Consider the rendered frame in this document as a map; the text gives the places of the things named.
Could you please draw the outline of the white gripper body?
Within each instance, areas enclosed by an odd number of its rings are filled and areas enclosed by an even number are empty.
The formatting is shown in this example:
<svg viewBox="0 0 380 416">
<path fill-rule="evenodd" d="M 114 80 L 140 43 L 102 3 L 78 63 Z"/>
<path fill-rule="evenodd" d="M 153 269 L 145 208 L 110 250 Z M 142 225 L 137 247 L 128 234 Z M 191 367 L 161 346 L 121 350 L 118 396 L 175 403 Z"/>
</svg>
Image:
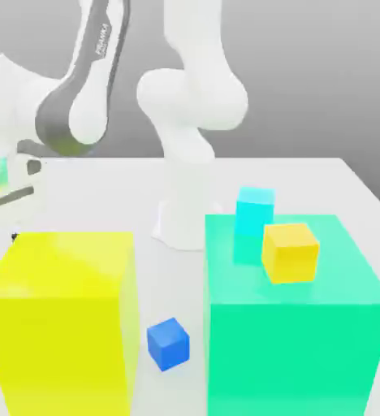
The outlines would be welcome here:
<svg viewBox="0 0 380 416">
<path fill-rule="evenodd" d="M 17 228 L 40 208 L 43 197 L 40 181 L 0 185 L 0 228 Z"/>
</svg>

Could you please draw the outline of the small blue cube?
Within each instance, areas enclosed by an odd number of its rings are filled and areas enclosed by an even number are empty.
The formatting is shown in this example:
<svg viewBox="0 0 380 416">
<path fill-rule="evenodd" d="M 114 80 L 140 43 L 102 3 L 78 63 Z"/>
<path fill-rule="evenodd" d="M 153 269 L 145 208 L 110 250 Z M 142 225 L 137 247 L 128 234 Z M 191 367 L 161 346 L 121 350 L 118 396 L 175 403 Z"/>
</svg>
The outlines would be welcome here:
<svg viewBox="0 0 380 416">
<path fill-rule="evenodd" d="M 149 355 L 161 371 L 167 371 L 190 358 L 189 334 L 176 318 L 149 327 L 147 344 Z"/>
</svg>

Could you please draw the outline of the small cyan cube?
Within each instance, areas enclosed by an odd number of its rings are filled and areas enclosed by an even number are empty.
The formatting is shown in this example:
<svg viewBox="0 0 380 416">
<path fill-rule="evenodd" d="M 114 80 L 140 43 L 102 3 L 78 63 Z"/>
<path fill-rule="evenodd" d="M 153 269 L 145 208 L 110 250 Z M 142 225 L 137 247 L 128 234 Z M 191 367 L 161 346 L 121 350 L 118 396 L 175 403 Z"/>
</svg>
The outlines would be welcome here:
<svg viewBox="0 0 380 416">
<path fill-rule="evenodd" d="M 260 265 L 265 225 L 274 222 L 275 190 L 244 186 L 235 209 L 234 260 Z"/>
</svg>

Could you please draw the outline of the small orange cube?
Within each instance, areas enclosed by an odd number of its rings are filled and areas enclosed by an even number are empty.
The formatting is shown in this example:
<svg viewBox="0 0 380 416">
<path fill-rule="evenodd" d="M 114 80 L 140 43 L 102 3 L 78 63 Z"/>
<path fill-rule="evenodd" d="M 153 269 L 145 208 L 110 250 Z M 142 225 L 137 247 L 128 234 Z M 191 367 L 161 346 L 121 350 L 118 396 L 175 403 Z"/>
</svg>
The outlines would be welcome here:
<svg viewBox="0 0 380 416">
<path fill-rule="evenodd" d="M 306 223 L 265 225 L 261 261 L 272 284 L 313 281 L 319 250 Z"/>
</svg>

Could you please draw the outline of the large yellow box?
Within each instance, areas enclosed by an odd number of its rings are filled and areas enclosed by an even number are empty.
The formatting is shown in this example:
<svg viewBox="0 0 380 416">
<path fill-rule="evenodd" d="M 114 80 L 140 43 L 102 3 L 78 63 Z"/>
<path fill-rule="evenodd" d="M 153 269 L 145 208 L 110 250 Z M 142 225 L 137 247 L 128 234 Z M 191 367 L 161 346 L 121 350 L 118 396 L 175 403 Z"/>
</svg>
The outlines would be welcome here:
<svg viewBox="0 0 380 416">
<path fill-rule="evenodd" d="M 140 348 L 130 232 L 22 232 L 0 260 L 10 416 L 130 416 Z"/>
</svg>

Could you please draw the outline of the large green box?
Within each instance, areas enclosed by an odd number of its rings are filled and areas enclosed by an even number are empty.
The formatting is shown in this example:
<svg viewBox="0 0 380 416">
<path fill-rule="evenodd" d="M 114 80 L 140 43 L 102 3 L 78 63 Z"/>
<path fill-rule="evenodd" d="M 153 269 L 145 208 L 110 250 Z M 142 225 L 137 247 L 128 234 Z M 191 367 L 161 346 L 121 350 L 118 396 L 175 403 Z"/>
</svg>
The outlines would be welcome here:
<svg viewBox="0 0 380 416">
<path fill-rule="evenodd" d="M 340 220 L 306 223 L 320 243 L 312 282 L 272 284 L 234 238 L 205 221 L 207 416 L 364 416 L 380 361 L 380 280 Z"/>
</svg>

